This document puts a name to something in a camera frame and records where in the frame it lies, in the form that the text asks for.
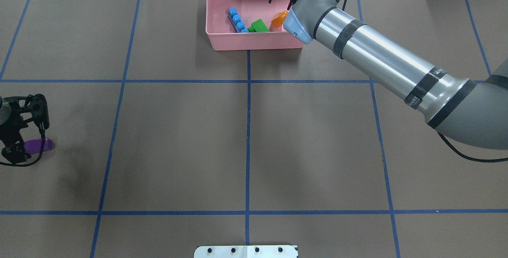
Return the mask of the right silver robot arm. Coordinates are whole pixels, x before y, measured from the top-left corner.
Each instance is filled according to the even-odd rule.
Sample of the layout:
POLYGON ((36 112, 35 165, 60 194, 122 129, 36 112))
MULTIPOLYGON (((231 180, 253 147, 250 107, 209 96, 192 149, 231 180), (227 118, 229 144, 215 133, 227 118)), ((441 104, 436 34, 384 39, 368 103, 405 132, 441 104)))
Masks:
POLYGON ((320 42, 419 110, 439 134, 484 149, 508 145, 507 62, 482 84, 456 79, 337 7, 340 0, 290 0, 284 29, 320 42))

